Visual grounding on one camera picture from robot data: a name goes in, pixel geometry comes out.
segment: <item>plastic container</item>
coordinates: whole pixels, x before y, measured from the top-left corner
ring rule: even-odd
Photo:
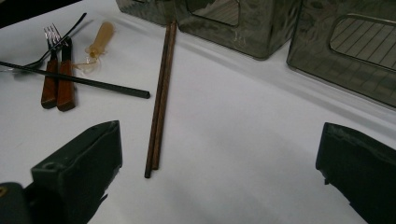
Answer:
[[[396,107],[396,1],[303,0],[288,65]]]
[[[175,0],[181,32],[265,60],[292,35],[300,0]]]
[[[116,0],[121,12],[161,26],[175,19],[174,0]]]

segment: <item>black stick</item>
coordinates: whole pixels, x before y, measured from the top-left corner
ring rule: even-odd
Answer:
[[[89,80],[89,79],[81,78],[81,77],[70,77],[70,76],[59,74],[59,73],[51,73],[51,72],[47,72],[47,71],[43,71],[43,70],[39,70],[39,69],[20,66],[17,64],[13,64],[13,63],[0,62],[0,65],[6,66],[6,67],[11,67],[11,68],[16,68],[16,69],[21,69],[21,70],[27,71],[27,72],[37,73],[40,75],[44,75],[46,77],[55,77],[55,78],[59,78],[59,79],[66,80],[66,81],[77,82],[80,84],[93,86],[93,87],[100,88],[100,89],[105,89],[108,91],[116,91],[116,92],[119,92],[122,94],[136,96],[136,97],[140,97],[140,98],[148,99],[150,97],[149,91],[141,91],[138,89],[118,86],[118,85],[109,84],[109,83],[105,83],[105,82]]]

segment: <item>transparent container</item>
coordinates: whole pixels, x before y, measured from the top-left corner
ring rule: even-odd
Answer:
[[[121,12],[161,26],[175,19],[174,0],[116,0]]]
[[[396,107],[396,1],[303,0],[288,65]]]
[[[265,60],[292,35],[300,0],[175,0],[178,28]]]

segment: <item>fork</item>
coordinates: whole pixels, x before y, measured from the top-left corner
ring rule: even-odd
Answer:
[[[51,27],[44,28],[44,34],[47,39],[47,45],[50,50],[50,59],[47,62],[46,71],[51,73],[58,72],[58,56],[57,56],[57,48],[54,48],[57,43],[59,43],[61,36],[59,35],[58,30],[55,25],[52,24]],[[41,105],[50,109],[56,106],[58,97],[58,80],[54,77],[45,77],[43,91],[41,94]]]
[[[84,18],[85,18],[86,15],[87,15],[87,13],[84,12],[84,13],[81,15],[81,17],[78,19],[78,21],[76,22],[76,24],[64,35],[64,37],[61,38],[61,39],[56,43],[56,45],[54,45],[51,49],[48,49],[48,50],[43,54],[43,56],[41,56],[41,58],[39,58],[39,59],[38,59],[37,61],[35,61],[35,62],[26,64],[24,67],[28,67],[28,68],[38,68],[39,66],[41,66],[41,64],[44,62],[44,60],[49,56],[51,50],[52,50],[52,49],[58,48],[58,46],[60,46],[60,44],[61,44],[62,42],[64,42],[64,40],[67,38],[67,36],[70,35],[70,33],[72,33],[72,32],[76,29],[76,27],[82,22],[82,20],[84,20]],[[14,70],[14,68],[8,68],[8,69],[2,70],[2,71],[0,71],[0,72],[10,72],[10,71],[13,71],[13,70]]]

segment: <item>white table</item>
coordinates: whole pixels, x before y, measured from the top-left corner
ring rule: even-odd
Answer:
[[[315,169],[324,122],[396,147],[396,112],[290,70],[289,43],[259,62],[177,33],[160,170],[144,178],[165,29],[84,0],[0,29],[0,61],[26,64],[47,48],[43,27],[75,33],[75,61],[103,21],[116,33],[94,73],[77,76],[151,92],[150,99],[76,84],[68,112],[40,105],[40,75],[0,76],[0,182],[32,182],[30,168],[89,127],[119,120],[123,166],[95,224],[365,223]]]

